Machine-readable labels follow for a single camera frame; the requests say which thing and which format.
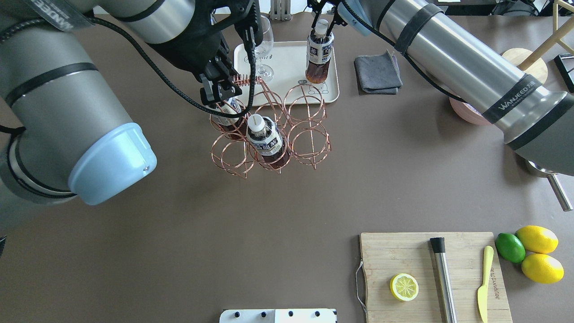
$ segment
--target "glass base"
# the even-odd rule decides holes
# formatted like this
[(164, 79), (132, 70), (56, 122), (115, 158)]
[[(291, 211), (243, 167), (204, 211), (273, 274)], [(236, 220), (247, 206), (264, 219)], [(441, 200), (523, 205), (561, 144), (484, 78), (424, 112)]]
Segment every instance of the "glass base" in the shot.
[(259, 65), (255, 72), (255, 76), (263, 79), (263, 82), (265, 83), (269, 83), (273, 79), (273, 75), (275, 75), (273, 69), (267, 64)]

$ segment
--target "lemon slice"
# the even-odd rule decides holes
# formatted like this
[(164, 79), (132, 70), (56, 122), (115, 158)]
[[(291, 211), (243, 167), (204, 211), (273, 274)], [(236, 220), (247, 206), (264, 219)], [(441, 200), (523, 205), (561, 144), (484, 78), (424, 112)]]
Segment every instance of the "lemon slice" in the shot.
[(417, 280), (409, 274), (395, 275), (391, 279), (391, 294), (401, 301), (412, 301), (418, 295)]

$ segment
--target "gray cloth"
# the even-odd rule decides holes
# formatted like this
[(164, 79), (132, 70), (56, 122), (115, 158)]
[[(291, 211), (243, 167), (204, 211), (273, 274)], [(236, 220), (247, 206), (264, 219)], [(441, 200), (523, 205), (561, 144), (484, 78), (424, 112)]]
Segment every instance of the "gray cloth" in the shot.
[(366, 93), (396, 94), (402, 86), (397, 58), (389, 51), (383, 55), (357, 57), (355, 70)]

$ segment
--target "wooden cutting board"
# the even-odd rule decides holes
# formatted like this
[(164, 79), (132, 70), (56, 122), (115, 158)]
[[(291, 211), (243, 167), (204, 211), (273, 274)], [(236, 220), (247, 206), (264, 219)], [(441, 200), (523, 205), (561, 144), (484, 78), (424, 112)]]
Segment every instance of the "wooden cutting board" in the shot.
[[(484, 247), (494, 248), (492, 232), (408, 232), (360, 236), (367, 323), (443, 322), (439, 281), (429, 244), (432, 237), (444, 237), (458, 322), (482, 322), (476, 290), (482, 284)], [(418, 296), (410, 302), (397, 300), (389, 290), (391, 278), (400, 272), (418, 281)], [(512, 323), (496, 252), (488, 286), (488, 323)]]

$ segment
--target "wooden disc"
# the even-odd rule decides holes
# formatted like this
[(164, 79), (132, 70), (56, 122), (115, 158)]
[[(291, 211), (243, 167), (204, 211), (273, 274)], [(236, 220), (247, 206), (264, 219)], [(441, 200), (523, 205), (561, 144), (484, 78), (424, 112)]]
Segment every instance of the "wooden disc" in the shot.
[[(529, 51), (525, 48), (511, 48), (502, 54), (507, 61), (514, 66), (518, 66), (522, 63), (528, 56), (532, 54), (532, 51)], [(542, 58), (537, 59), (534, 64), (532, 64), (524, 73), (528, 73), (534, 76), (536, 79), (540, 81), (540, 83), (544, 84), (546, 79), (548, 78), (548, 66), (542, 60)]]

